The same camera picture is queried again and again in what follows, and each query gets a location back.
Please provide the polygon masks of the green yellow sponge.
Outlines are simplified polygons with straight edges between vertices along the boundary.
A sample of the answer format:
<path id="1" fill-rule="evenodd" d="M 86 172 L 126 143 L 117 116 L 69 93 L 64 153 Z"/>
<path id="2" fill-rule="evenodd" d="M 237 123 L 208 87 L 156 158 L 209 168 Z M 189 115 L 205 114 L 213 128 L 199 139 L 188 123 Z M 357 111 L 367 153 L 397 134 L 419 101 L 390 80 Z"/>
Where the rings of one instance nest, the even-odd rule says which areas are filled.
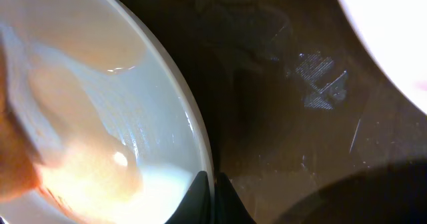
<path id="1" fill-rule="evenodd" d="M 80 81 L 41 64 L 23 79 L 1 45 L 1 200 L 44 187 L 73 201 L 125 202 L 143 187 L 133 153 L 104 127 Z"/>

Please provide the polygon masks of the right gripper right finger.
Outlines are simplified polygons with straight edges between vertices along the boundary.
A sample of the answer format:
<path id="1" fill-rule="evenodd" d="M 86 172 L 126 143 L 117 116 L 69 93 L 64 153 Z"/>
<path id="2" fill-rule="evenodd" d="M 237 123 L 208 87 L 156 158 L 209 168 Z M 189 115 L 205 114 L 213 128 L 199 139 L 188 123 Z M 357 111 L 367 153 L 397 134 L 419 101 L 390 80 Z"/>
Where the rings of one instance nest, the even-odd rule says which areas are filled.
<path id="1" fill-rule="evenodd" d="M 215 186 L 216 224 L 256 224 L 225 173 L 219 173 Z"/>

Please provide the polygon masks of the white plate with sauce centre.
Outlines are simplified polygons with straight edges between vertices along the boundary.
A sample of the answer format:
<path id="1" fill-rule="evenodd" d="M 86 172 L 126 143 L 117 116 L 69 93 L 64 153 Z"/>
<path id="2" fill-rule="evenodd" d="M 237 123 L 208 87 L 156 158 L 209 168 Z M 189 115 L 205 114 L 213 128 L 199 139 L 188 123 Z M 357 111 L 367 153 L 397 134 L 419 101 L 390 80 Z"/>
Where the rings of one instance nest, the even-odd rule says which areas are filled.
<path id="1" fill-rule="evenodd" d="M 166 223 L 200 171 L 214 209 L 203 119 L 177 65 L 118 0 L 1 0 L 1 45 L 14 77 L 62 65 L 107 132 L 134 155 L 143 187 L 128 201 L 73 201 L 40 187 L 1 204 L 6 223 Z"/>

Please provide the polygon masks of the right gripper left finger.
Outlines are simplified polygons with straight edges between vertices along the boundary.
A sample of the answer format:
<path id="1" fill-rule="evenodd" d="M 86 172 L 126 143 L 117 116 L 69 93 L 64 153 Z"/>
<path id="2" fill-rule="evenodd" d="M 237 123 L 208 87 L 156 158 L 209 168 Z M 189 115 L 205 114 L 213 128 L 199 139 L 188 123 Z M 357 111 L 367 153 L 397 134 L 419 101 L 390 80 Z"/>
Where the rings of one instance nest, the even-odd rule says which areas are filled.
<path id="1" fill-rule="evenodd" d="M 165 224 L 210 224 L 211 194 L 207 173 L 200 171 Z"/>

